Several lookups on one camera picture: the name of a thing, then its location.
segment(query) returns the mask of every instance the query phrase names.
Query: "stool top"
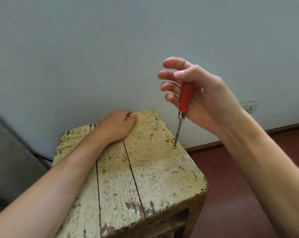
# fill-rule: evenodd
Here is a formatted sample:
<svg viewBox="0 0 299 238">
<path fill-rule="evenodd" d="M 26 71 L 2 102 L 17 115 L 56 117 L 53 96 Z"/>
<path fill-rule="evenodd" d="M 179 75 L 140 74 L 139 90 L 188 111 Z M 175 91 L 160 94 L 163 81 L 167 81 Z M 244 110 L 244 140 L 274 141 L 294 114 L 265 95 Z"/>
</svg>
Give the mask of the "stool top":
<svg viewBox="0 0 299 238">
<path fill-rule="evenodd" d="M 172 148 L 174 135 L 159 115 L 154 110 L 137 114 L 127 137 L 98 157 L 57 237 L 116 236 L 146 220 L 178 212 L 182 204 L 209 191 L 203 173 L 179 142 Z M 64 132 L 53 165 L 95 126 Z"/>
</svg>

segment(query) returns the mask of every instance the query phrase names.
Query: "electrical socket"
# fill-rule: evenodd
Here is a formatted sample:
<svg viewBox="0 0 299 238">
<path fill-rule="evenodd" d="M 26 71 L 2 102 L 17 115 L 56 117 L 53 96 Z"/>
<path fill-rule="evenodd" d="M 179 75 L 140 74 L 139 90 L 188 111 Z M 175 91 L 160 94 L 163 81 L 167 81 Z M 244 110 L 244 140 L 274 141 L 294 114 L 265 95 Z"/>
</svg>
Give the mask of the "electrical socket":
<svg viewBox="0 0 299 238">
<path fill-rule="evenodd" d="M 240 103 L 241 107 L 248 113 L 253 113 L 257 108 L 259 101 L 249 101 Z"/>
</svg>

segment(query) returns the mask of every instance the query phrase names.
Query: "white wall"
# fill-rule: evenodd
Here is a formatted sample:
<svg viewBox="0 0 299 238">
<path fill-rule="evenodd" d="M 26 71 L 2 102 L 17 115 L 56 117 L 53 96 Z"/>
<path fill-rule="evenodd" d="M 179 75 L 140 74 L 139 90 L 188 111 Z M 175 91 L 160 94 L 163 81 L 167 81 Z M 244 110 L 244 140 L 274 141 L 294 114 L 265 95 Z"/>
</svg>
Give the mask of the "white wall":
<svg viewBox="0 0 299 238">
<path fill-rule="evenodd" d="M 0 118 L 50 157 L 64 130 L 121 108 L 175 133 L 156 77 L 169 56 L 259 100 L 264 129 L 299 122 L 299 0 L 0 0 Z M 188 120 L 179 138 L 216 140 Z"/>
</svg>

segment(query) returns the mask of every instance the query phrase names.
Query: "wooden stool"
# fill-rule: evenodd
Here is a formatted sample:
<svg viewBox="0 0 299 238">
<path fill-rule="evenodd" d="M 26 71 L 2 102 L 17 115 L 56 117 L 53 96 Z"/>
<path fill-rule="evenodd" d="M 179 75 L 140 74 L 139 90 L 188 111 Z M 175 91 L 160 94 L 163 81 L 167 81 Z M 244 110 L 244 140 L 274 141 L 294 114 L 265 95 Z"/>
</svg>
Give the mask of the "wooden stool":
<svg viewBox="0 0 299 238">
<path fill-rule="evenodd" d="M 179 229 L 190 237 L 208 182 L 179 143 L 172 148 L 174 135 L 154 110 L 138 116 L 128 136 L 101 153 L 56 237 L 152 238 Z M 64 132 L 53 165 L 95 127 Z"/>
</svg>

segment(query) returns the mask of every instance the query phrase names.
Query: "red-brown floor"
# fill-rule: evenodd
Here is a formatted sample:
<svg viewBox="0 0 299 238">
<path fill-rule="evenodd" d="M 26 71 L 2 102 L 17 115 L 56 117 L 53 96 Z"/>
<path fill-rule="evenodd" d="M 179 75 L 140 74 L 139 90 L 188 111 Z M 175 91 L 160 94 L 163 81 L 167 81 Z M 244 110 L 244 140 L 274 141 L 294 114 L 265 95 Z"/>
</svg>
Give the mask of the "red-brown floor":
<svg viewBox="0 0 299 238">
<path fill-rule="evenodd" d="M 272 138 L 299 167 L 299 130 Z M 243 173 L 225 148 L 191 157 L 211 186 L 191 238 L 278 237 Z"/>
</svg>

